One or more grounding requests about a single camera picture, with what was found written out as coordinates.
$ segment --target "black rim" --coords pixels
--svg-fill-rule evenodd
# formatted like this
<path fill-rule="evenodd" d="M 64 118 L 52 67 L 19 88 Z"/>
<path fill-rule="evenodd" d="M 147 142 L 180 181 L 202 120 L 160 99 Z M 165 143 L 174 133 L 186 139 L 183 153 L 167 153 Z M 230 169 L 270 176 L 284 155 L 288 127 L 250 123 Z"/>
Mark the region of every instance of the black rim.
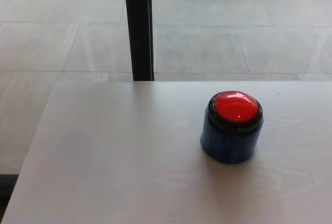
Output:
<path fill-rule="evenodd" d="M 208 105 L 209 119 L 211 120 L 213 125 L 219 130 L 223 131 L 224 133 L 229 133 L 229 134 L 248 135 L 252 132 L 255 132 L 257 128 L 259 128 L 260 122 L 263 117 L 263 108 L 261 104 L 255 99 L 258 106 L 258 110 L 255 116 L 251 120 L 244 123 L 231 122 L 220 116 L 214 109 L 214 100 L 221 93 L 214 95 L 209 101 Z"/>

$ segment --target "tile floor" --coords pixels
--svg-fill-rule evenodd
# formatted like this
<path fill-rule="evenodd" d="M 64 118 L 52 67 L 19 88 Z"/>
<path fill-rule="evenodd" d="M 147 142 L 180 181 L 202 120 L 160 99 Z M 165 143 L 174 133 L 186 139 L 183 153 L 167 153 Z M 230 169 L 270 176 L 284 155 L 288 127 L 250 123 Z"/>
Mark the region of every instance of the tile floor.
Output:
<path fill-rule="evenodd" d="M 153 0 L 156 80 L 332 80 L 332 0 Z M 57 80 L 131 81 L 125 0 L 0 0 L 0 173 Z"/>

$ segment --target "wood grain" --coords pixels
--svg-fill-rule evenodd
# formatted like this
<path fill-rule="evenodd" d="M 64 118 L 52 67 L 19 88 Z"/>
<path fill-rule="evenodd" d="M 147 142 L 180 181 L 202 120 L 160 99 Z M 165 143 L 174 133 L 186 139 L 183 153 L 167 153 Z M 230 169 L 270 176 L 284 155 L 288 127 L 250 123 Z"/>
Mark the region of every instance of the wood grain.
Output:
<path fill-rule="evenodd" d="M 18 223 L 330 223 L 329 82 L 59 83 L 4 216 Z M 218 91 L 263 106 L 255 158 L 202 151 Z"/>

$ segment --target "button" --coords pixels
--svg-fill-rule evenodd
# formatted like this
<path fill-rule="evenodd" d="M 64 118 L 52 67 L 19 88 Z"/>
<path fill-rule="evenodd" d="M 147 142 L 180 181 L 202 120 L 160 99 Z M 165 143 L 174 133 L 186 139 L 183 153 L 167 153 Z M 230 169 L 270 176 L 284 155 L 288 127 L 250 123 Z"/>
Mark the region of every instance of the button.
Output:
<path fill-rule="evenodd" d="M 214 100 L 214 109 L 224 119 L 243 123 L 251 120 L 258 111 L 255 99 L 239 91 L 226 91 Z"/>

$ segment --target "black metal frame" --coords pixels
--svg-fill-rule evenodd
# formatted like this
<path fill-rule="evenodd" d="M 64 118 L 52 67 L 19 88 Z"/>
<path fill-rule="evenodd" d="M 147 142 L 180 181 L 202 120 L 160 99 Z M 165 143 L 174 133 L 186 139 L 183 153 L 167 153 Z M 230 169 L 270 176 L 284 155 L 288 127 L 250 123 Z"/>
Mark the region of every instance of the black metal frame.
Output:
<path fill-rule="evenodd" d="M 7 205 L 19 175 L 0 175 L 0 205 Z"/>
<path fill-rule="evenodd" d="M 152 0 L 126 0 L 133 80 L 154 80 Z"/>

